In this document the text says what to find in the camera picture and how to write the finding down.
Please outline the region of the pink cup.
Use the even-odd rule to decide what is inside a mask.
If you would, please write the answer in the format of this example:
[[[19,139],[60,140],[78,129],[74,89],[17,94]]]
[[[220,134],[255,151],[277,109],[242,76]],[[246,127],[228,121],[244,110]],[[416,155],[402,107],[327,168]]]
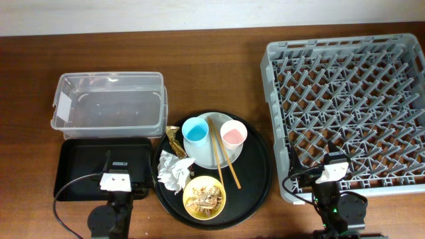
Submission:
[[[229,120],[221,126],[220,136],[227,149],[236,149],[245,142],[248,131],[241,121]]]

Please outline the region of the yellow bowl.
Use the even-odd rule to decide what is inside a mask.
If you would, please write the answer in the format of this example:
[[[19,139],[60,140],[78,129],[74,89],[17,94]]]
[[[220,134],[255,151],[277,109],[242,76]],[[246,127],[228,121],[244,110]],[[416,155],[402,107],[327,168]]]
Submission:
[[[183,191],[183,206],[197,220],[212,220],[224,209],[226,192],[220,181],[210,176],[192,179]]]

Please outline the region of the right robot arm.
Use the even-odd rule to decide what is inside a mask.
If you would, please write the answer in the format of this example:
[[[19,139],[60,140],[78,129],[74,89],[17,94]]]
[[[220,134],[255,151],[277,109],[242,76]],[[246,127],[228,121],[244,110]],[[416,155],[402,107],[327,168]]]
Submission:
[[[345,178],[351,159],[332,142],[323,162],[303,167],[295,147],[290,147],[290,172],[286,180],[296,179],[302,187],[311,187],[311,204],[320,216],[323,229],[313,232],[314,238],[360,238],[365,228],[367,198],[351,191],[341,192],[338,182]]]

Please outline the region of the food scraps with rice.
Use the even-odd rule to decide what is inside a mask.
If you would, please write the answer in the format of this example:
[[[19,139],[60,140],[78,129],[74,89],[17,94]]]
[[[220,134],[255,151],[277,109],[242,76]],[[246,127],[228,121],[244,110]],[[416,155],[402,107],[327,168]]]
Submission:
[[[211,216],[223,202],[223,195],[217,186],[193,188],[193,196],[189,197],[185,206],[204,216]]]

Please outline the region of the white napkin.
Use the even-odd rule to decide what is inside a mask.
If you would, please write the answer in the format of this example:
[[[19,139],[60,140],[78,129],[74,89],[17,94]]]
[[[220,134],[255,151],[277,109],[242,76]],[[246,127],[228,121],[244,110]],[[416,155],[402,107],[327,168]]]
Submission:
[[[189,167],[195,162],[194,158],[180,159],[167,151],[162,151],[159,158],[157,179],[163,183],[168,191],[176,195],[182,191],[190,181],[193,173]]]

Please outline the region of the blue cup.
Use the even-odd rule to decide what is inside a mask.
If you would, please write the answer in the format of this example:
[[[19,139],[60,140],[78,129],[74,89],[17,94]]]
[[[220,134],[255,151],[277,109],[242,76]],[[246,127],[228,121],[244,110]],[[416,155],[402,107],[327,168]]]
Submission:
[[[182,134],[189,144],[201,147],[207,142],[209,125],[203,118],[189,118],[183,123]]]

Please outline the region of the gold foil wrapper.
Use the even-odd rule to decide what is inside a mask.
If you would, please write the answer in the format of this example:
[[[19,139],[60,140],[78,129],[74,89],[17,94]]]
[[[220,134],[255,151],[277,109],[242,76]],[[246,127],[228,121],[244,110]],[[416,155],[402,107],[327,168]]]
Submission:
[[[183,149],[176,137],[176,134],[179,130],[180,127],[170,125],[166,127],[165,133],[169,139],[169,144],[172,150],[174,150],[176,156],[180,159],[185,159],[188,157],[188,155],[186,154],[185,150]]]

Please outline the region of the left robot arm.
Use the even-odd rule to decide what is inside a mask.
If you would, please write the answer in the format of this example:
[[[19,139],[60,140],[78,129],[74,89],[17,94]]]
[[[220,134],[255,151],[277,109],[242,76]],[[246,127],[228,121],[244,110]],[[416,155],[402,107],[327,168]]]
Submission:
[[[89,214],[90,237],[127,238],[133,201],[137,195],[145,198],[150,186],[144,173],[135,176],[129,162],[112,160],[112,153],[108,151],[98,183],[100,191],[107,194],[107,203],[97,206]]]

